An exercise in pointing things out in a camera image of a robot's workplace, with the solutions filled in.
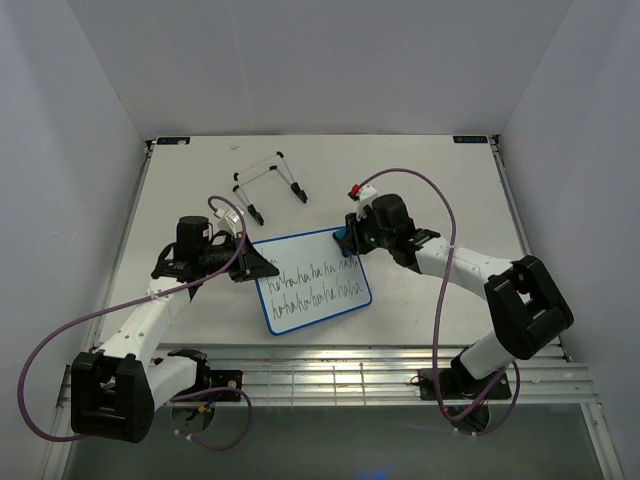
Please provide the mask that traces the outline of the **blue whiteboard eraser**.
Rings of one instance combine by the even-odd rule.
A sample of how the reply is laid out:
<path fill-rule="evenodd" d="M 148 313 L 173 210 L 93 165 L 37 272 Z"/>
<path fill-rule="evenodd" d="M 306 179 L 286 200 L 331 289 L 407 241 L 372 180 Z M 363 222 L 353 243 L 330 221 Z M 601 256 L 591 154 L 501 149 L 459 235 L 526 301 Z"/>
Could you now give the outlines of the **blue whiteboard eraser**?
<path fill-rule="evenodd" d="M 345 227 L 340 227 L 336 231 L 332 233 L 332 238 L 336 242 L 339 247 L 340 253 L 343 257 L 348 258 L 352 256 L 351 249 L 346 240 L 347 229 Z"/>

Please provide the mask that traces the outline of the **blue framed whiteboard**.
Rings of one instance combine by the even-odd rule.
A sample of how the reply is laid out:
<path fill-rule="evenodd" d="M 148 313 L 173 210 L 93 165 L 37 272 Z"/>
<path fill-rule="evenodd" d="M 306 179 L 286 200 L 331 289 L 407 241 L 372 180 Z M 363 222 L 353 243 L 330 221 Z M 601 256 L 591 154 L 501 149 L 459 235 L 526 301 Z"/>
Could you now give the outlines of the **blue framed whiteboard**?
<path fill-rule="evenodd" d="M 336 227 L 260 240 L 256 250 L 279 273 L 256 281 L 268 331 L 282 336 L 367 307 L 373 300 L 362 262 L 342 255 Z"/>

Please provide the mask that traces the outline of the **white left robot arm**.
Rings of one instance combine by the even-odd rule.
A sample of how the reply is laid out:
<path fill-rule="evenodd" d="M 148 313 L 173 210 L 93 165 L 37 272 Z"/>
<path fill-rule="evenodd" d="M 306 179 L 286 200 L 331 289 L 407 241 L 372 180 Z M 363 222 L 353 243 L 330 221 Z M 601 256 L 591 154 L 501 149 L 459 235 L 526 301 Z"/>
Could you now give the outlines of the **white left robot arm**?
<path fill-rule="evenodd" d="M 148 300 L 134 307 L 115 334 L 94 352 L 82 352 L 71 367 L 71 428 L 74 433 L 138 443 L 155 411 L 174 398 L 234 402 L 239 388 L 210 368 L 195 349 L 154 354 L 160 340 L 212 275 L 236 283 L 276 276 L 277 267 L 248 239 L 242 215 L 227 211 L 217 225 L 204 216 L 183 216 L 174 242 L 158 255 Z"/>

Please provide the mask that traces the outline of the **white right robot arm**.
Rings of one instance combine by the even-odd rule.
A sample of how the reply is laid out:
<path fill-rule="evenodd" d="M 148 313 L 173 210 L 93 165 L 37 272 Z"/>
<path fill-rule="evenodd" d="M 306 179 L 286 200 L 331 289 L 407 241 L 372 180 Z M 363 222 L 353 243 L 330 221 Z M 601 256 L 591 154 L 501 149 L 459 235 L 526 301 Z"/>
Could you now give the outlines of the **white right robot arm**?
<path fill-rule="evenodd" d="M 416 227 L 397 194 L 367 186 L 350 197 L 357 209 L 334 236 L 344 256 L 385 250 L 399 266 L 450 282 L 488 305 L 492 331 L 428 378 L 445 398 L 480 394 L 500 368 L 530 359 L 573 325 L 568 303 L 539 258 L 505 260 L 457 249 L 439 233 Z"/>

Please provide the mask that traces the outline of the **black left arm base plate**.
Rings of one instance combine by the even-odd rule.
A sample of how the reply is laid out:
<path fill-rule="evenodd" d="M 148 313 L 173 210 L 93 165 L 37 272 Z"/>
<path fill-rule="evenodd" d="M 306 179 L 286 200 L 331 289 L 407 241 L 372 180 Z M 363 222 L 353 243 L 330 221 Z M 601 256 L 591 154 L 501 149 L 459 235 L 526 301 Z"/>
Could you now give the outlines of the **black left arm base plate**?
<path fill-rule="evenodd" d="M 241 370 L 211 370 L 209 373 L 209 387 L 210 388 L 222 388 L 226 387 L 238 389 L 242 388 L 243 372 Z M 216 391 L 214 393 L 208 393 L 204 399 L 206 404 L 213 404 L 216 402 L 239 402 L 241 395 L 239 393 L 233 393 L 228 390 Z"/>

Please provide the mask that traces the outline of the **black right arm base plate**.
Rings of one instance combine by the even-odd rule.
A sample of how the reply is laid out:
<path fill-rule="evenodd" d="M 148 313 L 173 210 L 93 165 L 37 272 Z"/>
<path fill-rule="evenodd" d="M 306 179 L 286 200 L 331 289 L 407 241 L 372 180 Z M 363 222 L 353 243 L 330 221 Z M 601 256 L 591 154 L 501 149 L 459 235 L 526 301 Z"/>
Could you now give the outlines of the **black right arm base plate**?
<path fill-rule="evenodd" d="M 435 400 L 436 389 L 433 380 L 433 370 L 430 368 L 419 369 L 417 374 L 410 380 L 410 384 L 419 388 L 419 395 L 422 400 Z M 439 372 L 439 385 L 443 400 L 472 400 L 478 397 L 481 392 L 491 383 L 496 374 L 476 380 L 473 377 L 463 378 L 452 369 L 443 369 Z M 508 400 L 512 397 L 507 375 L 501 373 L 496 383 L 486 393 L 487 400 Z"/>

